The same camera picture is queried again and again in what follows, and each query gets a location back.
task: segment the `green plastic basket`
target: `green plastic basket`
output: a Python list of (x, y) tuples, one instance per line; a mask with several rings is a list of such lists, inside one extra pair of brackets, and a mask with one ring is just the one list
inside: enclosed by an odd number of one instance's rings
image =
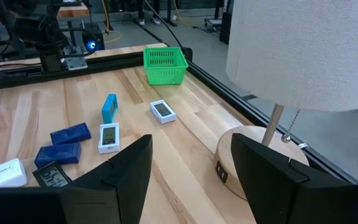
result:
[(188, 65), (179, 47), (147, 47), (143, 60), (150, 85), (183, 82)]

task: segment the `lamp base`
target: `lamp base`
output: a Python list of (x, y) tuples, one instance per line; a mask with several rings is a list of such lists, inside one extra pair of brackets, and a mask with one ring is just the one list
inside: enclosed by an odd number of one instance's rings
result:
[[(244, 200), (247, 200), (246, 195), (241, 187), (231, 155), (231, 136), (234, 133), (240, 133), (257, 142), (262, 142), (265, 131), (266, 128), (258, 126), (239, 126), (226, 131), (218, 142), (214, 158), (215, 170), (224, 185)], [(302, 150), (294, 142), (282, 142), (281, 136), (280, 133), (275, 132), (269, 147), (285, 156), (296, 159), (305, 165), (309, 165), (308, 159)]]

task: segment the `lamp shade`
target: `lamp shade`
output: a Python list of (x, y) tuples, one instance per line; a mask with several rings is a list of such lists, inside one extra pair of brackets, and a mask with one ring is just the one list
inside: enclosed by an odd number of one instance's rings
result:
[(358, 109), (358, 0), (236, 0), (226, 71), (299, 109)]

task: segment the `metal lamp rod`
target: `metal lamp rod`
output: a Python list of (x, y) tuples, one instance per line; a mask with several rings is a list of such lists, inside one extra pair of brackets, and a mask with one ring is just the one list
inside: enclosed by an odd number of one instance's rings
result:
[(284, 106), (274, 104), (274, 109), (270, 117), (270, 122), (267, 125), (266, 132), (262, 140), (262, 144), (264, 144), (265, 146), (269, 146), (270, 142), (272, 141), (274, 132), (276, 131), (278, 121), (280, 120), (283, 110)]

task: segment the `white digital thermometer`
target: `white digital thermometer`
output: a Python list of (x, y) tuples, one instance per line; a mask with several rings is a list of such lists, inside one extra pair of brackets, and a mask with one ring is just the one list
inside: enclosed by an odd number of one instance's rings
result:
[(119, 125), (118, 123), (102, 124), (100, 126), (99, 153), (119, 151)]
[(19, 159), (0, 164), (0, 187), (21, 187), (26, 183), (27, 176)]
[(151, 103), (150, 110), (161, 124), (165, 124), (177, 119), (177, 114), (171, 109), (171, 107), (167, 105), (164, 100), (158, 100)]

